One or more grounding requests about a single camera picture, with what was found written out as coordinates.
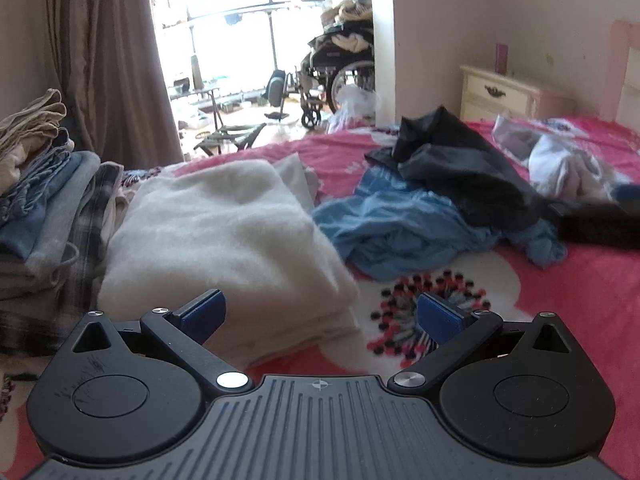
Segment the black pants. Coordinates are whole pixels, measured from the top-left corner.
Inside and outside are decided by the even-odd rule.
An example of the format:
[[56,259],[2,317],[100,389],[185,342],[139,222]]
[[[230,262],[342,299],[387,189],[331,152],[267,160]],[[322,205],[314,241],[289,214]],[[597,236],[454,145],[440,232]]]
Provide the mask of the black pants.
[[395,145],[366,159],[449,198],[471,226],[521,229],[546,220],[563,242],[639,246],[638,200],[545,198],[529,183],[526,168],[445,107],[403,119]]

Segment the pile of folded clothes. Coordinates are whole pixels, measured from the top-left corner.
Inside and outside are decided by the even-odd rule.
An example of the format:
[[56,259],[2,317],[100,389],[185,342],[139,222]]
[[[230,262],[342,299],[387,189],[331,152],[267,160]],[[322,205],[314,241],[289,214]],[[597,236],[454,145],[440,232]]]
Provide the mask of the pile of folded clothes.
[[50,356],[96,308],[124,168],[79,151],[49,89],[1,122],[1,350]]

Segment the wheelchair loaded with clothes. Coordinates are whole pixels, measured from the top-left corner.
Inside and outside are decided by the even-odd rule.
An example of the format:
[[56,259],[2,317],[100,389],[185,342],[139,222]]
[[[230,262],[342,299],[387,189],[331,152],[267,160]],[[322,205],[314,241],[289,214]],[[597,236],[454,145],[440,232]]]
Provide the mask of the wheelchair loaded with clothes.
[[348,84],[375,87],[372,0],[343,0],[320,15],[322,33],[308,42],[293,81],[300,97],[302,125],[312,130],[321,112],[337,112],[338,92]]

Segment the folded white fluffy blanket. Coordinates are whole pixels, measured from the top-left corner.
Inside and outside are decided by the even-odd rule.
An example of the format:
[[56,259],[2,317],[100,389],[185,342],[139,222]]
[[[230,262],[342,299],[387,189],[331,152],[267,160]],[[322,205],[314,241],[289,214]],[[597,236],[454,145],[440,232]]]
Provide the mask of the folded white fluffy blanket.
[[311,218],[318,185],[297,155],[144,182],[108,242],[99,309],[132,321],[217,289],[227,315],[206,347],[236,367],[353,332],[358,287]]

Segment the light blue crumpled garment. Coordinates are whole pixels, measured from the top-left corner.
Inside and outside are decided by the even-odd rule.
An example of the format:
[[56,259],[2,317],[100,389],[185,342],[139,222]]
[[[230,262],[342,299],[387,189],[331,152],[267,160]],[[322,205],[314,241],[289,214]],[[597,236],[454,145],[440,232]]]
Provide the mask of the light blue crumpled garment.
[[352,195],[326,200],[311,217],[343,261],[377,281],[441,268],[501,242],[521,249],[541,269],[567,256],[544,220],[516,230],[471,226],[449,198],[381,166],[368,168]]

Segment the pink floral bedspread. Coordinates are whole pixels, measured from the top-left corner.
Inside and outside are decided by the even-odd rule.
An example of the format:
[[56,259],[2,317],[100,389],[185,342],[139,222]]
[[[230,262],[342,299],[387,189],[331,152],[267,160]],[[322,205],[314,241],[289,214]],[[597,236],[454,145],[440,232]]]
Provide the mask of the pink floral bedspread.
[[[578,144],[595,152],[639,182],[639,137],[599,119],[549,120],[560,133],[583,136]],[[354,190],[367,163],[363,154],[377,144],[395,139],[371,130],[352,130],[311,136],[305,140],[270,144],[235,154],[201,158],[171,171],[175,176],[200,172],[225,162],[263,158],[275,162],[298,153],[321,179],[318,197],[337,198]],[[463,274],[482,292],[484,303],[508,320],[527,320],[542,310],[559,313],[612,389],[616,419],[602,458],[626,479],[639,479],[639,252],[599,246],[568,245],[561,264],[540,270],[510,246],[484,254],[462,255],[445,266]],[[360,303],[354,307],[360,331],[309,347],[248,370],[254,379],[263,374],[356,375],[379,374],[385,380],[404,364],[404,356],[390,350],[376,354],[378,326],[371,313],[381,310],[381,289],[392,286],[360,281]],[[42,461],[28,428],[25,403],[34,382],[18,372],[39,375],[47,360],[1,358],[1,474],[21,479]]]

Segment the white lilac crumpled garment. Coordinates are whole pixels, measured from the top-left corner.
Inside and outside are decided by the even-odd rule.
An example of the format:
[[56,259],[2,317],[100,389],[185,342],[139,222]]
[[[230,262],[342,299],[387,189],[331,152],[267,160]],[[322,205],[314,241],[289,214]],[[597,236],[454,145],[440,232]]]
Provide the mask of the white lilac crumpled garment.
[[557,134],[514,122],[500,115],[492,140],[528,171],[529,183],[545,198],[612,200],[619,185],[631,178],[575,142],[572,134]]

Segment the cream nightstand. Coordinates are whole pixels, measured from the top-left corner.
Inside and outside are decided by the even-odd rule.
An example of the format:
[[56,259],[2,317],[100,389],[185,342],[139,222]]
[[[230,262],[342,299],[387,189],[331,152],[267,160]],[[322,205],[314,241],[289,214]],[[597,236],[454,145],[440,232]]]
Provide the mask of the cream nightstand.
[[561,88],[523,77],[499,75],[461,65],[460,118],[464,122],[495,120],[499,115],[546,119],[574,115],[575,100]]

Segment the white plastic bag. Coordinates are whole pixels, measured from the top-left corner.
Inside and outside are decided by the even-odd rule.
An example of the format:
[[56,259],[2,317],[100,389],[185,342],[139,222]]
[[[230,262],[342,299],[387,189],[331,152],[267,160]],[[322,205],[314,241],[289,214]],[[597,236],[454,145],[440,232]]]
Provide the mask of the white plastic bag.
[[348,84],[337,92],[338,109],[328,120],[329,132],[371,125],[378,109],[378,96]]

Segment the brown curtain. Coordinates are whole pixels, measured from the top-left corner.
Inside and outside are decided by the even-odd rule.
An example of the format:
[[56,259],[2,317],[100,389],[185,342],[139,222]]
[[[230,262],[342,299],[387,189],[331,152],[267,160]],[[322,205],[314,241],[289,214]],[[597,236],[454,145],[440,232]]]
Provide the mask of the brown curtain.
[[127,169],[180,162],[150,0],[46,0],[46,15],[74,141]]

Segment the pink cup on nightstand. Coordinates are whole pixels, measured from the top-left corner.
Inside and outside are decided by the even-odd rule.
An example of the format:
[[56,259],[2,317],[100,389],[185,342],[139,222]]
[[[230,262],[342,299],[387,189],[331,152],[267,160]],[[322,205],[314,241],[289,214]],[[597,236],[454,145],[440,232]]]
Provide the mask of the pink cup on nightstand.
[[506,44],[496,44],[495,72],[505,75],[508,72],[509,47]]

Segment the pink headboard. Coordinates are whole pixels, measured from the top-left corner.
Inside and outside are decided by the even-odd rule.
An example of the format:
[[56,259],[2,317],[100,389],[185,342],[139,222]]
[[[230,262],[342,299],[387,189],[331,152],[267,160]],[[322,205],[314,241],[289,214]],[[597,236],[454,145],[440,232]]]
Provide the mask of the pink headboard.
[[608,38],[600,118],[639,132],[640,26],[615,21]]

